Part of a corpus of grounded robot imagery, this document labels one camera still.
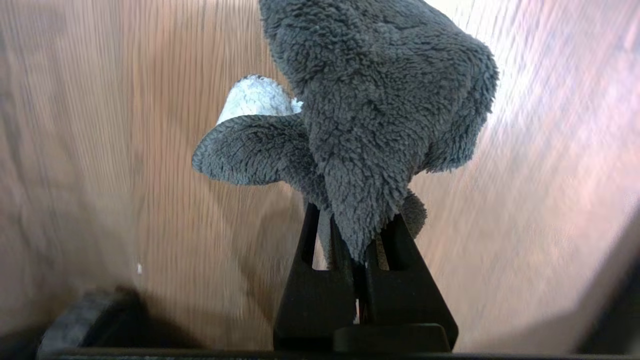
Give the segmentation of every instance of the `wooden floor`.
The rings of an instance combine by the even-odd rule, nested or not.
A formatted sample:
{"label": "wooden floor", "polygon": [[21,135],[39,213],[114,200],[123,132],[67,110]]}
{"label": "wooden floor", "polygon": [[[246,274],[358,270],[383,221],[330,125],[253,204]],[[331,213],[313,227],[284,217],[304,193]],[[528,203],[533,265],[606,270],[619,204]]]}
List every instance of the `wooden floor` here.
{"label": "wooden floor", "polygon": [[[474,160],[412,183],[457,350],[569,351],[640,247],[640,2],[432,5],[501,72]],[[251,73],[282,80],[256,0],[0,0],[0,332],[128,284],[211,347],[269,348],[301,196],[190,161]]]}

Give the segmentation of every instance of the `wood grain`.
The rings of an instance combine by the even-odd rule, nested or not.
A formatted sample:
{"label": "wood grain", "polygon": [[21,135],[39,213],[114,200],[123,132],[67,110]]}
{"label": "wood grain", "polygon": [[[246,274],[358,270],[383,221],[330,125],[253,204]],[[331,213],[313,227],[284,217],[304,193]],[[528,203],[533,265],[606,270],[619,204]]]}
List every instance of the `wood grain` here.
{"label": "wood grain", "polygon": [[[567,352],[640,247],[640,3],[430,3],[501,71],[474,159],[412,182],[456,349]],[[301,196],[190,162],[251,73],[284,82],[255,0],[0,0],[0,332],[127,284],[269,348]]]}

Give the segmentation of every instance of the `wooden surface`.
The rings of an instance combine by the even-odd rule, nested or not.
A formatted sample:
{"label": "wooden surface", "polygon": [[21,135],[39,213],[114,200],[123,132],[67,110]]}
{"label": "wooden surface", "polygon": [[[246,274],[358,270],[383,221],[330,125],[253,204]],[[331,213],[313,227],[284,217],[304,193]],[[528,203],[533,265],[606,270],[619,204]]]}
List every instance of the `wooden surface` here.
{"label": "wooden surface", "polygon": [[[432,5],[501,70],[473,161],[412,183],[457,350],[569,351],[640,245],[640,3]],[[0,332],[127,284],[269,347],[301,196],[190,165],[250,73],[282,80],[253,0],[0,0]]]}

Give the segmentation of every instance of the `towel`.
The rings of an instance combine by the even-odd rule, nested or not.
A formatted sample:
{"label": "towel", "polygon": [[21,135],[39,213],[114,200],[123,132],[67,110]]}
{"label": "towel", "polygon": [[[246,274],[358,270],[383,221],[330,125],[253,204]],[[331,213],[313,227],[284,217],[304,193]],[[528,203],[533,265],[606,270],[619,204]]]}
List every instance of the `towel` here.
{"label": "towel", "polygon": [[234,184],[286,181],[333,214],[361,263],[415,174],[472,157],[497,86],[493,56],[422,0],[260,0],[260,10],[302,111],[222,122],[193,166]]}

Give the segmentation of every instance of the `fuzzy fabric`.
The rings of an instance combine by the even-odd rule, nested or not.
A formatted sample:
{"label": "fuzzy fabric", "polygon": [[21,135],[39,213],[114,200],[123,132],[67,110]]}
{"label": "fuzzy fabric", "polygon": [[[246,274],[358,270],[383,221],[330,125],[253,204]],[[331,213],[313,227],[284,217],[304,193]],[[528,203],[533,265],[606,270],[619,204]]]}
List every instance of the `fuzzy fabric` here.
{"label": "fuzzy fabric", "polygon": [[361,262],[413,175],[472,157],[496,89],[492,54],[423,0],[260,0],[260,10],[302,112],[222,123],[194,167],[235,184],[287,181],[335,215]]}

